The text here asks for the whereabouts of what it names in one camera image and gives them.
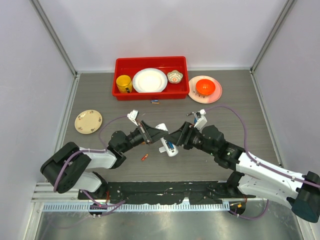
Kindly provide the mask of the blue battery one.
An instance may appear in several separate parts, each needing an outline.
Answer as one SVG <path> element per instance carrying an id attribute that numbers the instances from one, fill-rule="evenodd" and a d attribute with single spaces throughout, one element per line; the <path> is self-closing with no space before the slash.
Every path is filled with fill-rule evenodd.
<path id="1" fill-rule="evenodd" d="M 171 151 L 171 152 L 175 151 L 175 147 L 171 142 L 167 141 L 166 144 L 167 144 L 169 151 Z"/>

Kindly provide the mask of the white remote control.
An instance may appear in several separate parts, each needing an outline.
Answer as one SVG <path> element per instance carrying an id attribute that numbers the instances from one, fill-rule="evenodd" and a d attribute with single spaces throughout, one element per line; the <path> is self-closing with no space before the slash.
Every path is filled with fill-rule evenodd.
<path id="1" fill-rule="evenodd" d="M 155 128 L 168 132 L 167 126 L 164 123 L 158 124 Z M 162 147 L 159 148 L 160 153 L 167 153 L 169 157 L 174 157 L 179 153 L 177 147 L 170 141 L 167 141 L 164 138 L 161 138 L 160 141 L 162 143 Z"/>

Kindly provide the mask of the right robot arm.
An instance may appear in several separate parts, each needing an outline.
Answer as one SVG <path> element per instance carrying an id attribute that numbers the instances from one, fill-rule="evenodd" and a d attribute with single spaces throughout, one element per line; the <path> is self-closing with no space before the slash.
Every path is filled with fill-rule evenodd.
<path id="1" fill-rule="evenodd" d="M 244 148 L 228 142 L 214 125 L 198 130 L 185 122 L 165 136 L 165 140 L 189 150 L 196 148 L 214 157 L 225 169 L 233 170 L 226 193 L 256 196 L 288 207 L 303 220 L 317 223 L 320 218 L 320 177 L 308 171 L 294 172 L 256 157 Z"/>

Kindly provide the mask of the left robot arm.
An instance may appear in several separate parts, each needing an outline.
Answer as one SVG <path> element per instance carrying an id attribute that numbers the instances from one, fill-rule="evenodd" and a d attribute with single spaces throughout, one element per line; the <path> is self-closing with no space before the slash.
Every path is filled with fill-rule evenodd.
<path id="1" fill-rule="evenodd" d="M 129 134 L 115 131 L 104 149 L 82 148 L 71 141 L 51 156 L 40 172 L 52 184 L 55 193 L 78 189 L 82 199 L 100 200 L 107 194 L 108 183 L 94 169 L 116 169 L 126 160 L 126 152 L 142 143 L 153 144 L 168 133 L 141 121 Z"/>

